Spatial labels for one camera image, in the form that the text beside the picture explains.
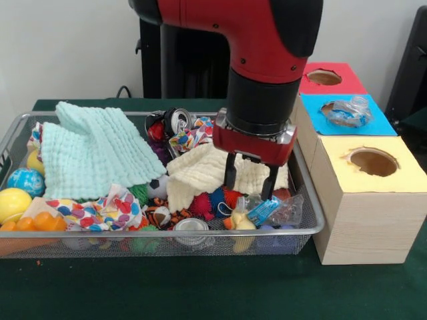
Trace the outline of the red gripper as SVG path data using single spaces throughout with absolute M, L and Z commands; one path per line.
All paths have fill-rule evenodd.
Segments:
M 213 126 L 213 144 L 218 149 L 228 153 L 224 173 L 224 186 L 232 190 L 236 181 L 235 160 L 236 153 L 259 159 L 269 168 L 269 175 L 264 180 L 261 199 L 266 201 L 272 198 L 278 175 L 278 166 L 283 166 L 292 152 L 296 140 L 297 129 L 290 125 L 281 135 L 262 138 L 250 136 L 233 129 Z

